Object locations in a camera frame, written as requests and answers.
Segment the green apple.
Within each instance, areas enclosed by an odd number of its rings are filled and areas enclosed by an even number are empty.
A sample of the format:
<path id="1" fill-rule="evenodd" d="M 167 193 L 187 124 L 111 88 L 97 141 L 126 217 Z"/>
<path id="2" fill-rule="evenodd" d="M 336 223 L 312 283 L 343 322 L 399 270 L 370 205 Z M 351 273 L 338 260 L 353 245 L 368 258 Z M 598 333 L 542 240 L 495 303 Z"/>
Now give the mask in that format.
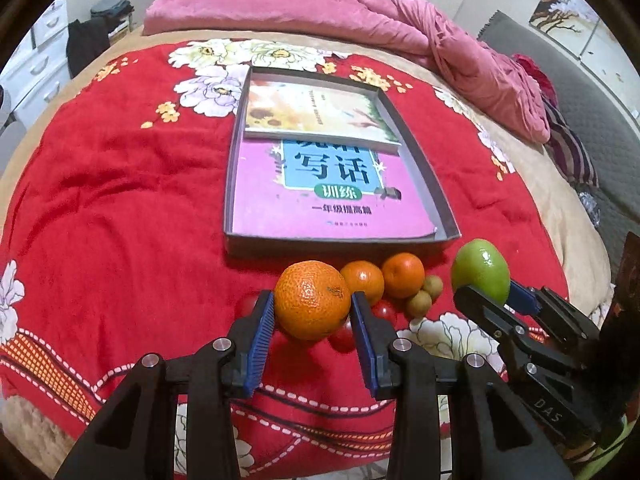
<path id="1" fill-rule="evenodd" d="M 450 278 L 453 290 L 472 286 L 499 306 L 508 299 L 511 286 L 509 266 L 497 247 L 484 238 L 474 238 L 458 250 Z"/>

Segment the red cherry tomato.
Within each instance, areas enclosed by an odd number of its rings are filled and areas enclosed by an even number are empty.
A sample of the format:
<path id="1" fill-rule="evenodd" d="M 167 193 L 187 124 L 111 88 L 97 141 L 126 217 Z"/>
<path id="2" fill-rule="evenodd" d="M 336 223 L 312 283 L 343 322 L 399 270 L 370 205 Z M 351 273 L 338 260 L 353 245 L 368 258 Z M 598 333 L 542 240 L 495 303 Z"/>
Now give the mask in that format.
<path id="1" fill-rule="evenodd" d="M 345 318 L 343 325 L 328 337 L 328 341 L 337 352 L 349 353 L 355 350 L 356 342 L 350 318 Z"/>
<path id="2" fill-rule="evenodd" d="M 397 321 L 397 312 L 393 304 L 386 299 L 381 299 L 371 307 L 371 312 L 377 318 L 382 318 L 394 326 Z"/>
<path id="3" fill-rule="evenodd" d="M 248 292 L 244 294 L 234 306 L 234 318 L 237 320 L 238 318 L 245 318 L 247 315 L 250 315 L 254 310 L 258 297 L 258 292 Z"/>

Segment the large orange mandarin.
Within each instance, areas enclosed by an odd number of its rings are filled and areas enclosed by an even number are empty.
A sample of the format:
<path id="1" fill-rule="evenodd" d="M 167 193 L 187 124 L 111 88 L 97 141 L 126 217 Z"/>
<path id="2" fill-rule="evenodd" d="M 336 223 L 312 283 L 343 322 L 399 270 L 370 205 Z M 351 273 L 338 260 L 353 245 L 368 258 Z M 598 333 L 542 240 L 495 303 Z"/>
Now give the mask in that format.
<path id="1" fill-rule="evenodd" d="M 304 341 L 329 337 L 343 326 L 350 309 L 344 276 L 317 260 L 288 266 L 273 289 L 273 299 L 282 330 Z"/>

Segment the small brown kiwi fruit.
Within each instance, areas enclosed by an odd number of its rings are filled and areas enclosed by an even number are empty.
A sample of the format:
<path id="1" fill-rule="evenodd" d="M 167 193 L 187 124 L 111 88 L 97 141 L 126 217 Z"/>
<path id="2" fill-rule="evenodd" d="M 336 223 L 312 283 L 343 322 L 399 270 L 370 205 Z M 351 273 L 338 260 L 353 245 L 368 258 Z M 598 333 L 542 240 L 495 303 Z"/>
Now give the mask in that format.
<path id="1" fill-rule="evenodd" d="M 435 302 L 444 290 L 444 283 L 438 275 L 428 274 L 424 278 L 422 289 L 431 297 L 431 300 Z"/>

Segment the striped pillow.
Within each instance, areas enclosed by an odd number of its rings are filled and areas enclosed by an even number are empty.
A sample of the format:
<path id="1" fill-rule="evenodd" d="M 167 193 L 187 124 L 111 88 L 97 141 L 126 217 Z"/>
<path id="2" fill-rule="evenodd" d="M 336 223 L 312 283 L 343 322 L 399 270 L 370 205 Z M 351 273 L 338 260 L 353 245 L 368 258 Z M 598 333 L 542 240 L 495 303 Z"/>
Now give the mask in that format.
<path id="1" fill-rule="evenodd" d="M 552 162 L 568 182 L 597 188 L 600 185 L 598 172 L 582 140 L 546 96 L 542 97 L 542 102 L 550 128 L 550 138 L 544 147 Z"/>

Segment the grey padded headboard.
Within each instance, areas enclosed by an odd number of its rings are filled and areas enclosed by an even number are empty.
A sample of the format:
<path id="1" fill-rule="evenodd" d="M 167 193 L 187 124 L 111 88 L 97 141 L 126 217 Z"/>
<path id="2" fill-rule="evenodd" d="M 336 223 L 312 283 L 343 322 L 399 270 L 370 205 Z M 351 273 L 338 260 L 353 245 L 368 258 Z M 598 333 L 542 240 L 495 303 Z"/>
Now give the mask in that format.
<path id="1" fill-rule="evenodd" d="M 588 192 L 600 207 L 598 232 L 613 273 L 629 232 L 639 232 L 639 139 L 603 90 L 559 49 L 506 14 L 496 12 L 478 39 L 505 55 L 532 58 L 551 80 L 559 109 L 585 145 L 600 185 Z"/>

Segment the red floral blanket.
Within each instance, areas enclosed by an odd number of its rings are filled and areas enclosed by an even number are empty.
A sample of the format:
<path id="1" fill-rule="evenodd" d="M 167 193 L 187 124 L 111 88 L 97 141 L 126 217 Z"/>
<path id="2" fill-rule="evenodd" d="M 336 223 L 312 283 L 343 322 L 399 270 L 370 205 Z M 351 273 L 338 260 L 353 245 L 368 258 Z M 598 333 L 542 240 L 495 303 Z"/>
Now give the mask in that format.
<path id="1" fill-rule="evenodd" d="M 450 200 L 462 242 L 424 259 L 445 282 L 427 321 L 447 358 L 475 351 L 501 370 L 497 344 L 454 307 L 449 269 L 484 238 L 512 278 L 568 298 L 567 279 L 530 185 L 498 148 L 436 96 L 413 66 L 350 54 L 303 61 L 372 84 L 405 119 Z M 169 64 L 176 44 L 119 55 L 70 90 L 30 155 L 1 241 L 1 426 L 47 476 L 146 352 L 185 356 L 230 328 L 243 301 L 295 258 L 229 257 L 224 180 L 234 113 L 178 104 L 195 68 Z M 278 330 L 264 382 L 232 406 L 241 478 L 287 479 L 386 460 L 393 404 L 375 403 L 356 352 L 303 344 Z"/>

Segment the grey shallow cardboard box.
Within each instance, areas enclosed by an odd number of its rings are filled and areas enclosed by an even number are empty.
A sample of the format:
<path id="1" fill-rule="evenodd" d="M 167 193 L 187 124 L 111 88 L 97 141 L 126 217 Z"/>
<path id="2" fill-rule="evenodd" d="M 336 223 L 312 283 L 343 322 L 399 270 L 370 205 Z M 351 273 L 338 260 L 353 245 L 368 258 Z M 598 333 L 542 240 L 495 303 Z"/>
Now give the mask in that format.
<path id="1" fill-rule="evenodd" d="M 227 252 L 441 250 L 460 229 L 386 94 L 325 74 L 253 67 L 232 130 Z"/>

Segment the sunflower cover book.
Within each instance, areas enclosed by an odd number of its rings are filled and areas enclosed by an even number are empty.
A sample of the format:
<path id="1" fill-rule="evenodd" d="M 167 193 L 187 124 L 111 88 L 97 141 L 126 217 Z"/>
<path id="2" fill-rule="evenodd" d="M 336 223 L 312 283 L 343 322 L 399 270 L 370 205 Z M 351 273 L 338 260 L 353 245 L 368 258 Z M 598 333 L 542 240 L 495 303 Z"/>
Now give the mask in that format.
<path id="1" fill-rule="evenodd" d="M 244 132 L 250 138 L 344 144 L 390 154 L 400 147 L 370 96 L 291 81 L 250 82 Z"/>

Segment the pink chinese workbook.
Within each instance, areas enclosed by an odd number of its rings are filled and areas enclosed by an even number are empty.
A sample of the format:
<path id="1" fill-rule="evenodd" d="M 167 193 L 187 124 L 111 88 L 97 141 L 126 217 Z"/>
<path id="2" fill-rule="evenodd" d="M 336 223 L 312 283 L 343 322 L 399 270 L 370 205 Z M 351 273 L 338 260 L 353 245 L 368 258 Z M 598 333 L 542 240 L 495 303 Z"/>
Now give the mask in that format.
<path id="1" fill-rule="evenodd" d="M 437 232 L 402 158 L 352 146 L 243 141 L 231 232 L 291 240 L 419 238 Z"/>

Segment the pink quilt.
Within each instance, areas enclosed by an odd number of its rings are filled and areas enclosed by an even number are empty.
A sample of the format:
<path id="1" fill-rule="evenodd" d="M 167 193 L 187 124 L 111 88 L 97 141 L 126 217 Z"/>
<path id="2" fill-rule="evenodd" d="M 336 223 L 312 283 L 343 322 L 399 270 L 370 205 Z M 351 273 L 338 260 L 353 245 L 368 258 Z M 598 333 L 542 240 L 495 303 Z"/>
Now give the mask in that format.
<path id="1" fill-rule="evenodd" d="M 427 0 L 155 0 L 145 12 L 146 36 L 191 29 L 292 32 L 390 51 L 439 74 L 521 138 L 550 139 L 535 79 Z"/>

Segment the white drawer cabinet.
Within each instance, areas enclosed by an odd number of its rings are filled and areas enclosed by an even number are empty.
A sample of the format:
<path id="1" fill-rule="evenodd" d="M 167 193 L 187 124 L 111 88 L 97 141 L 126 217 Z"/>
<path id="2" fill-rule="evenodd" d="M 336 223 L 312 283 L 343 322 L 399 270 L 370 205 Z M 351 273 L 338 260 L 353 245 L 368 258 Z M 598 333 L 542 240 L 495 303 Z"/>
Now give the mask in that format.
<path id="1" fill-rule="evenodd" d="M 29 129 L 70 81 L 66 0 L 54 0 L 35 21 L 1 73 L 10 112 Z"/>

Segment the black clothes pile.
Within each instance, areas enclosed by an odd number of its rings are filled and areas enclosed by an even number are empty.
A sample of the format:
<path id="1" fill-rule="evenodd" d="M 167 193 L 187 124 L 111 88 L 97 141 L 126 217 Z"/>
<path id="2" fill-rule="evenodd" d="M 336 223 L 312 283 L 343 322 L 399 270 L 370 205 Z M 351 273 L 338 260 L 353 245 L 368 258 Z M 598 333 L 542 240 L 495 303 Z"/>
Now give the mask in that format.
<path id="1" fill-rule="evenodd" d="M 75 78 L 91 62 L 110 47 L 104 18 L 92 18 L 68 24 L 66 56 L 70 78 Z"/>

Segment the grey stool with clothes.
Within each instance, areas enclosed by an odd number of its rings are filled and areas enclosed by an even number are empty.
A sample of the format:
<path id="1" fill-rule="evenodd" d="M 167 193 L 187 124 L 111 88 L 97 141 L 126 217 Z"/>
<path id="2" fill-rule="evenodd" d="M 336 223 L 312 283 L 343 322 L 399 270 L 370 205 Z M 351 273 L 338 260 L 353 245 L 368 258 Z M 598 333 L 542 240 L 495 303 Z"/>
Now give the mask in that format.
<path id="1" fill-rule="evenodd" d="M 101 0 L 90 9 L 92 18 L 102 18 L 110 44 L 121 40 L 134 29 L 134 6 L 130 0 Z"/>

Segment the tree painting on wall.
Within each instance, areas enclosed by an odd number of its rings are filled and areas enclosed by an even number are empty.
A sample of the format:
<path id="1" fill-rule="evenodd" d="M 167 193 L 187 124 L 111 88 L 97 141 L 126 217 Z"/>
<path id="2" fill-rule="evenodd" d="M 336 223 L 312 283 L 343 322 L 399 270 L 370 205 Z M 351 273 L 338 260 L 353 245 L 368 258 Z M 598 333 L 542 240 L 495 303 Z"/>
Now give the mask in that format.
<path id="1" fill-rule="evenodd" d="M 550 36 L 552 30 L 568 30 L 580 35 L 593 30 L 599 15 L 586 0 L 539 0 L 529 24 Z"/>

